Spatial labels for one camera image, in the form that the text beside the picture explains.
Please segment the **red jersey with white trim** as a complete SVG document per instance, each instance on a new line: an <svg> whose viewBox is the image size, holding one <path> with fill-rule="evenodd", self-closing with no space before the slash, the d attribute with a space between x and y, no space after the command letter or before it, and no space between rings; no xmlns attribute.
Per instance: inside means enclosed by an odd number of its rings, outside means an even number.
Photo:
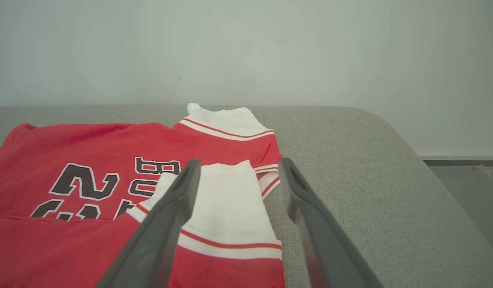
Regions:
<svg viewBox="0 0 493 288"><path fill-rule="evenodd" d="M274 131L248 108L196 103L172 128L11 130L0 147L0 288L94 288L193 158L198 193L168 288L284 288L263 202L280 183Z"/></svg>

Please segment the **white wall baseboard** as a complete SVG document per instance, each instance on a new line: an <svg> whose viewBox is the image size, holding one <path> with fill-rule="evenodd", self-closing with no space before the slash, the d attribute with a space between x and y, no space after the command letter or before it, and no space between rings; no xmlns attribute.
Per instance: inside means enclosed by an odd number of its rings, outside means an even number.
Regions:
<svg viewBox="0 0 493 288"><path fill-rule="evenodd" d="M422 160L448 160L448 161L493 161L490 153L460 153L440 151L416 151Z"/></svg>

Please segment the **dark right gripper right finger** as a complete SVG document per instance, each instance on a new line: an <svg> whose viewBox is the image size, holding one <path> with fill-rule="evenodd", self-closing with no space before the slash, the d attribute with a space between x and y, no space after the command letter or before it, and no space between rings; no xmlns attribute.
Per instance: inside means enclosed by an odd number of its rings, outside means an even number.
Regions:
<svg viewBox="0 0 493 288"><path fill-rule="evenodd" d="M279 176L286 213L299 228L312 288L383 288L290 158L279 161Z"/></svg>

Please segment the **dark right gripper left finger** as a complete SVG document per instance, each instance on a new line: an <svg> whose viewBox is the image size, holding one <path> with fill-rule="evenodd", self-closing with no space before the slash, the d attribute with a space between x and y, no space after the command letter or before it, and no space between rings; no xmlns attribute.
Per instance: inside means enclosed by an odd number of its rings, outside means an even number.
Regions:
<svg viewBox="0 0 493 288"><path fill-rule="evenodd" d="M193 214L200 175L200 160L190 160L96 288L168 288L178 237Z"/></svg>

